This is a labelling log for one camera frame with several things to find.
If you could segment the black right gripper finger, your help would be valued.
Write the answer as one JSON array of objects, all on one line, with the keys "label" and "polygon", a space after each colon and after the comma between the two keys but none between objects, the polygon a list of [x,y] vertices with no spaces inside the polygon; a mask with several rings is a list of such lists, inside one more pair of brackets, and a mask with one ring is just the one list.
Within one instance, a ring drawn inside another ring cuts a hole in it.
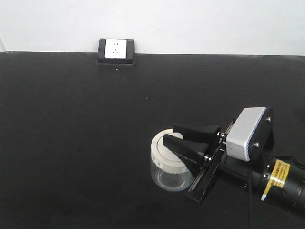
[{"label": "black right gripper finger", "polygon": [[220,126],[218,125],[208,125],[208,126],[190,126],[174,124],[173,131],[175,133],[180,133],[183,135],[184,140],[205,143],[209,146],[214,146],[217,143],[220,132]]},{"label": "black right gripper finger", "polygon": [[199,175],[204,155],[209,149],[207,143],[192,142],[165,134],[163,136],[163,145],[186,165],[194,177]]}]

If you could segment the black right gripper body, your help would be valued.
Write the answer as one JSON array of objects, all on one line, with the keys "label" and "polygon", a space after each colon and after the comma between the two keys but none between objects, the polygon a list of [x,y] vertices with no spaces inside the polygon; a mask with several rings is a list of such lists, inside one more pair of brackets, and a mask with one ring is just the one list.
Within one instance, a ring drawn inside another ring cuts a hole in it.
[{"label": "black right gripper body", "polygon": [[217,180],[217,176],[221,173],[228,175],[236,181],[244,181],[245,190],[252,191],[252,165],[229,157],[226,153],[225,141],[226,136],[231,130],[235,119],[229,124],[225,132],[218,133],[218,141],[214,146],[209,146],[208,151],[204,155],[203,164],[200,168],[200,173],[195,177],[194,182],[191,184],[187,196],[201,205],[210,190],[213,188]]}]

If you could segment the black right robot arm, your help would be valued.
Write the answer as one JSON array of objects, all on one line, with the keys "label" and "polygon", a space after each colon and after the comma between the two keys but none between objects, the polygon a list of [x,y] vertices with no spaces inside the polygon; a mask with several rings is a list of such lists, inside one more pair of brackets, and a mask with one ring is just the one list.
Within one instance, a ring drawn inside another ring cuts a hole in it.
[{"label": "black right robot arm", "polygon": [[187,195],[201,204],[215,177],[224,173],[241,182],[250,197],[301,218],[305,216],[305,167],[293,156],[274,157],[272,119],[268,116],[246,128],[233,120],[225,132],[218,126],[193,129],[176,125],[183,135],[165,134],[163,144],[189,169],[194,182]]}]

